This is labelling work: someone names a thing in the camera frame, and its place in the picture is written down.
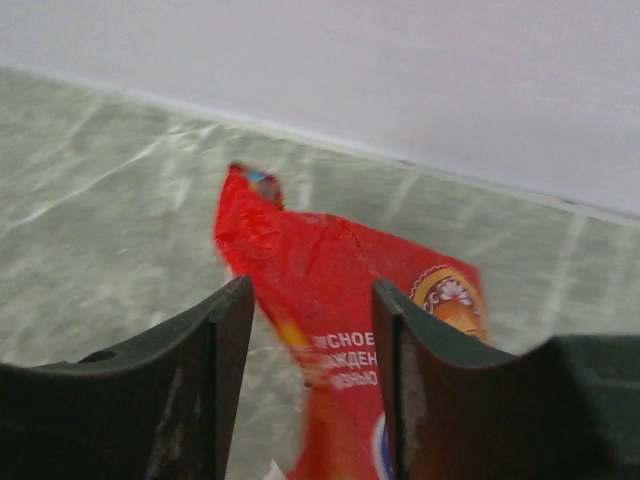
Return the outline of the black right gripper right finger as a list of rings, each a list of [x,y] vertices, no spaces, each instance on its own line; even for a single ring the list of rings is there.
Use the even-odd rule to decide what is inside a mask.
[[[638,477],[637,336],[555,336],[514,356],[387,280],[372,322],[396,478]]]

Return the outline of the red candy bag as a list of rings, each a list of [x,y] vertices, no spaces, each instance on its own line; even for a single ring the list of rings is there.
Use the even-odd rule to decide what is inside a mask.
[[[330,214],[288,210],[278,179],[234,163],[215,243],[288,346],[309,385],[304,443],[288,479],[389,479],[392,461],[372,292],[393,282],[460,331],[487,336],[478,270],[414,242]]]

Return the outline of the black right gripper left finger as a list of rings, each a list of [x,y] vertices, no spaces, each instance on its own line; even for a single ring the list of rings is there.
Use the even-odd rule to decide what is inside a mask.
[[[254,315],[241,276],[76,363],[1,368],[5,479],[221,479]]]

